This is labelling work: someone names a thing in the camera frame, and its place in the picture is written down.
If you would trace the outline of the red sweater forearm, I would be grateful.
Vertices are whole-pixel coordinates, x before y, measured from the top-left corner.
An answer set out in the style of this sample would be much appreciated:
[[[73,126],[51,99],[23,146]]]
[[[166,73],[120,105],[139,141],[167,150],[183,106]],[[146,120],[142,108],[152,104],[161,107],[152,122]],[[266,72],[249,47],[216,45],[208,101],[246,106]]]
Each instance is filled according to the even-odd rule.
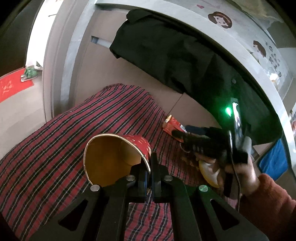
[[[258,179],[257,190],[241,198],[241,215],[269,240],[295,240],[295,200],[267,174]]]

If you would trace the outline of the right hand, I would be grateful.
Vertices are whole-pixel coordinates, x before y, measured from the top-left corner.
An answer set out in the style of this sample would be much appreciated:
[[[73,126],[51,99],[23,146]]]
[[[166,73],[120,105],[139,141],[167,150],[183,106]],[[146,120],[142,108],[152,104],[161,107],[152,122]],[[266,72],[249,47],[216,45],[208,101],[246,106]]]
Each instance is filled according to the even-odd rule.
[[[224,187],[224,179],[225,174],[233,174],[233,169],[231,165],[228,165],[224,168],[219,166],[219,163],[216,159],[211,159],[207,156],[195,153],[196,160],[199,162],[200,160],[205,161],[210,164],[214,164],[217,168],[220,168],[220,173],[218,174],[217,181],[219,188]],[[236,164],[234,169],[238,175],[241,191],[240,193],[243,195],[250,195],[259,187],[260,181],[256,176],[254,166],[253,166],[253,157],[248,156],[247,164]]]

